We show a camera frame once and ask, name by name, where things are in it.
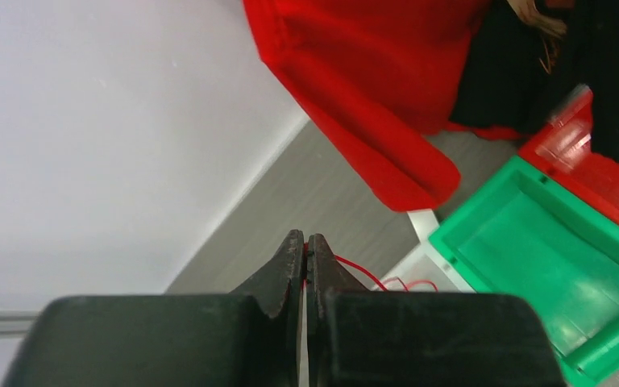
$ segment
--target white plastic piece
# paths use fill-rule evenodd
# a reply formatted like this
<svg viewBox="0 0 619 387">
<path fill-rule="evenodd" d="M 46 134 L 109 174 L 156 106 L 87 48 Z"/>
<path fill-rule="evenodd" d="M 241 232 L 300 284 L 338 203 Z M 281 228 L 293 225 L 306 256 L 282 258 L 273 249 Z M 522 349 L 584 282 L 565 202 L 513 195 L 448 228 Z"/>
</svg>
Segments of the white plastic piece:
<svg viewBox="0 0 619 387">
<path fill-rule="evenodd" d="M 438 286 L 440 292 L 470 292 L 473 288 L 457 273 L 457 271 L 435 250 L 428 241 L 433 231 L 438 229 L 438 220 L 432 210 L 422 210 L 409 213 L 409 219 L 419 238 L 419 244 L 396 264 L 381 282 L 391 278 L 400 278 L 405 284 L 418 280 L 428 280 Z M 385 287 L 391 290 L 404 290 L 399 281 L 389 281 Z M 410 291 L 433 291 L 426 284 L 413 286 Z"/>
</svg>

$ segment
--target red cloth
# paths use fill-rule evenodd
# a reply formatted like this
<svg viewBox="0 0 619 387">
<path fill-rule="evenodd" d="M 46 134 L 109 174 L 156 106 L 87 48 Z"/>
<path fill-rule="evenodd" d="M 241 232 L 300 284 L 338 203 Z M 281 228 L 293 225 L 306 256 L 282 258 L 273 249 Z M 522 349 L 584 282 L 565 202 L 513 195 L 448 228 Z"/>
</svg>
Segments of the red cloth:
<svg viewBox="0 0 619 387">
<path fill-rule="evenodd" d="M 465 129 L 447 119 L 490 2 L 243 0 L 263 62 L 395 211 L 435 208 L 459 184 L 422 134 Z"/>
</svg>

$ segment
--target green container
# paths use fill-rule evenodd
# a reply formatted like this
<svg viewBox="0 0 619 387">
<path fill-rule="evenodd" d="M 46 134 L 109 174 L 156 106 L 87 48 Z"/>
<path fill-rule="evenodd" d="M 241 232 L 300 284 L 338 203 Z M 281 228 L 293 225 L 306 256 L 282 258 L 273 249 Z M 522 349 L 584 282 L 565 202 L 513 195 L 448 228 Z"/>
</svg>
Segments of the green container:
<svg viewBox="0 0 619 387">
<path fill-rule="evenodd" d="M 478 292 L 537 311 L 575 387 L 619 369 L 619 226 L 514 157 L 430 237 Z"/>
</svg>

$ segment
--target wooden floor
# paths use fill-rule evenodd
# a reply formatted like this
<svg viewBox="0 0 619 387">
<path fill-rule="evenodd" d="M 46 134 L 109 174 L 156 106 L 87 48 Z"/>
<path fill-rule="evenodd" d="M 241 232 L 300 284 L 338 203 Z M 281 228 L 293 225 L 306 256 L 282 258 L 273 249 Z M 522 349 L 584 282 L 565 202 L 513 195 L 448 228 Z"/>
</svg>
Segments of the wooden floor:
<svg viewBox="0 0 619 387">
<path fill-rule="evenodd" d="M 437 209 L 445 218 L 516 153 L 468 133 L 429 138 L 463 180 Z M 336 254 L 384 275 L 418 242 L 406 214 L 383 206 L 331 143 L 305 127 L 172 283 L 169 293 L 228 292 L 272 256 L 286 233 L 322 233 Z M 368 286 L 365 276 L 355 274 Z M 619 386 L 619 375 L 605 385 Z"/>
</svg>

